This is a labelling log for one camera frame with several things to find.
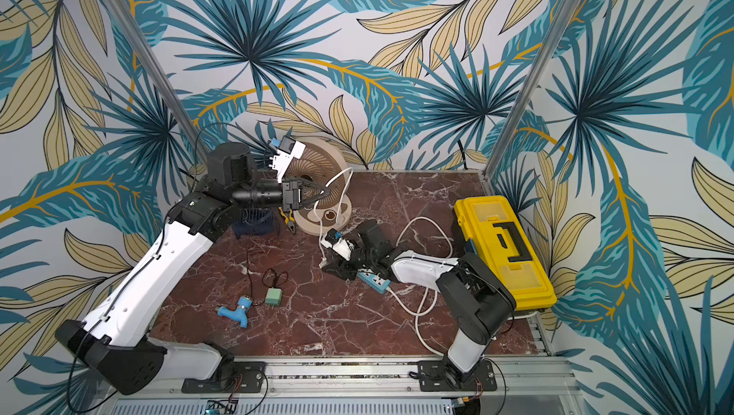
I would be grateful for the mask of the teal power strip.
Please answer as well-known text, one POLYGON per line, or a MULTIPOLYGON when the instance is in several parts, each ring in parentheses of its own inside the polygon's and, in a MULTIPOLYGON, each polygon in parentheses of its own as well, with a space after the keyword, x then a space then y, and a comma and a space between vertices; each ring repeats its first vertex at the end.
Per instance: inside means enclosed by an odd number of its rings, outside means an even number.
POLYGON ((387 292, 391 284, 390 280, 369 271, 360 271, 357 273, 357 277, 381 295, 387 292))

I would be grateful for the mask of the green power adapter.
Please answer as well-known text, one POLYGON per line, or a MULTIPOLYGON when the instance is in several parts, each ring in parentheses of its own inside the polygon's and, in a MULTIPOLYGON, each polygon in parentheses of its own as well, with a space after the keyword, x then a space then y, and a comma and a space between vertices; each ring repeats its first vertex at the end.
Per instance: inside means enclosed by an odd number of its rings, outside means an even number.
POLYGON ((283 290, 280 288, 269 288, 265 296, 265 305, 280 306, 283 298, 283 290))

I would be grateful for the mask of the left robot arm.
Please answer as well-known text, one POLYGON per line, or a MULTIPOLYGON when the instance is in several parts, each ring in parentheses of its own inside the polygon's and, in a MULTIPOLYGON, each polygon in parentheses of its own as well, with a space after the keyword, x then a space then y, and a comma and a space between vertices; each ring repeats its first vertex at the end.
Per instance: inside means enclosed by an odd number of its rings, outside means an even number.
POLYGON ((160 236, 136 267, 81 321, 64 321, 55 338, 122 395, 163 380, 196 388, 225 388, 239 379, 233 356, 211 344, 156 342, 148 336, 156 313, 189 268, 239 221, 246 210, 299 210, 329 196, 319 183, 287 172, 312 152, 290 137, 273 143, 270 168, 261 177, 250 148, 222 143, 206 158, 206 175, 164 219, 160 236))

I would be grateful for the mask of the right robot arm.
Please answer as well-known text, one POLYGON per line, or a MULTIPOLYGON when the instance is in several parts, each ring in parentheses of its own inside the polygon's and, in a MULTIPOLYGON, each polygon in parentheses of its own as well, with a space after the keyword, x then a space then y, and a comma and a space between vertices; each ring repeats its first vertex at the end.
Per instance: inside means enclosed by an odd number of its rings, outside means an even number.
POLYGON ((478 254, 435 257, 393 244, 376 221, 356 229, 355 239, 331 229, 319 239, 331 254, 325 273, 354 280, 360 273, 398 284, 413 284, 443 297, 458 332, 441 361, 421 361, 413 377, 425 392, 468 391, 492 375, 483 360, 489 344, 506 321, 514 318, 516 301, 510 290, 478 254))

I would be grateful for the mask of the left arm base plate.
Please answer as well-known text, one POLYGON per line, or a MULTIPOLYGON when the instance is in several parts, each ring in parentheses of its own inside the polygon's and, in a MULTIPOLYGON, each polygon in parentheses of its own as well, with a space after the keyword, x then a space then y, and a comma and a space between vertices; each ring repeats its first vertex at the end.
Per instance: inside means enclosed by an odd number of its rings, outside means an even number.
POLYGON ((222 363, 206 380, 185 379, 183 394, 256 394, 265 384, 265 361, 222 363))

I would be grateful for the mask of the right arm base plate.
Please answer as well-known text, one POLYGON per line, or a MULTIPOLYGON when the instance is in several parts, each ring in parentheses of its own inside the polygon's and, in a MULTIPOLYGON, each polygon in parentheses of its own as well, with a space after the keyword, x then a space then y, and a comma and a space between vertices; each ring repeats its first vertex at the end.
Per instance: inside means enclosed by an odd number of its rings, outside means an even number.
POLYGON ((422 392, 480 393, 495 391, 497 382, 492 364, 481 360, 469 372, 461 372, 449 360, 419 361, 409 377, 419 382, 422 392))

